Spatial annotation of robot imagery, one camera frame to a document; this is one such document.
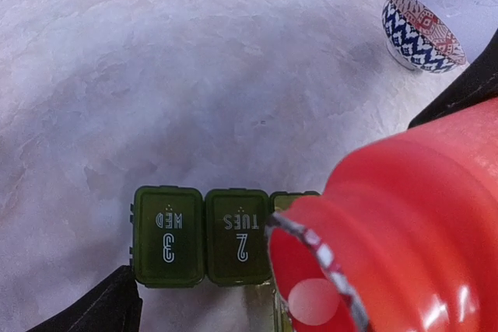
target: bowl rim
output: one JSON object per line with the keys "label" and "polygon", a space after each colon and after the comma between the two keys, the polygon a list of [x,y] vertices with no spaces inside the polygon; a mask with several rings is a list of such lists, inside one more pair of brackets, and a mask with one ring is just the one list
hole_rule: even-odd
{"label": "bowl rim", "polygon": [[449,33],[449,36],[451,37],[451,39],[459,47],[459,50],[461,52],[460,54],[455,54],[455,53],[448,54],[448,53],[445,53],[444,51],[442,51],[441,48],[439,48],[433,42],[433,40],[432,40],[432,38],[430,36],[427,36],[423,32],[423,30],[420,30],[415,25],[413,25],[412,22],[410,22],[410,20],[406,17],[405,13],[402,11],[400,5],[396,2],[396,0],[389,0],[389,1],[391,1],[395,5],[396,9],[406,18],[406,22],[409,23],[411,26],[413,26],[417,31],[419,31],[433,45],[433,47],[436,48],[436,50],[438,52],[440,52],[446,58],[449,58],[450,60],[452,60],[457,65],[465,65],[465,64],[467,64],[467,62],[468,62],[467,55],[466,55],[465,51],[463,50],[463,47],[462,47],[462,45],[460,43],[460,40],[454,35],[454,33],[444,23],[444,21],[436,13],[434,13],[429,7],[427,7],[425,4],[423,4],[420,0],[412,0],[412,1],[416,2],[416,4],[420,5],[423,10],[426,10],[427,12],[430,12],[437,19],[437,21],[440,23],[440,25],[443,26],[444,28],[446,28],[446,30]]}

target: green pill organizer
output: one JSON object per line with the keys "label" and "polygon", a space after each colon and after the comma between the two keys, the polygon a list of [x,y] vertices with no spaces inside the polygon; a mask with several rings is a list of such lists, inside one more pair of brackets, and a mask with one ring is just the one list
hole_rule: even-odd
{"label": "green pill organizer", "polygon": [[140,187],[130,217],[135,278],[147,288],[190,288],[206,274],[219,286],[265,283],[266,219],[307,194],[319,195],[218,189],[204,200],[193,188]]}

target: red bottle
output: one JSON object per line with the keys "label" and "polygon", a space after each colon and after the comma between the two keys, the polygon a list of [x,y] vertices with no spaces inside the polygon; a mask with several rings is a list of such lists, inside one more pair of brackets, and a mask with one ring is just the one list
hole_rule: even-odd
{"label": "red bottle", "polygon": [[355,151],[268,234],[284,302],[310,278],[342,295],[297,332],[498,331],[498,99]]}

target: marble tabletop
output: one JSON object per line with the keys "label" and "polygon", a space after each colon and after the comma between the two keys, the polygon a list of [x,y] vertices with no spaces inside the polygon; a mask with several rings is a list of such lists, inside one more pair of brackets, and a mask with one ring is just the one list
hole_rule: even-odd
{"label": "marble tabletop", "polygon": [[[398,65],[383,3],[0,0],[0,330],[128,262],[141,185],[320,191],[403,131],[461,69]],[[142,330],[261,332],[251,292],[141,287]]]}

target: blue and white bowl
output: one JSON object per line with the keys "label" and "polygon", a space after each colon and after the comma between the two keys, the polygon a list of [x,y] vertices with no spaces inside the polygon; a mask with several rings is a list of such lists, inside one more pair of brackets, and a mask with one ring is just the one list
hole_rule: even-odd
{"label": "blue and white bowl", "polygon": [[382,24],[389,52],[408,69],[444,73],[467,62],[454,34],[417,0],[387,0]]}

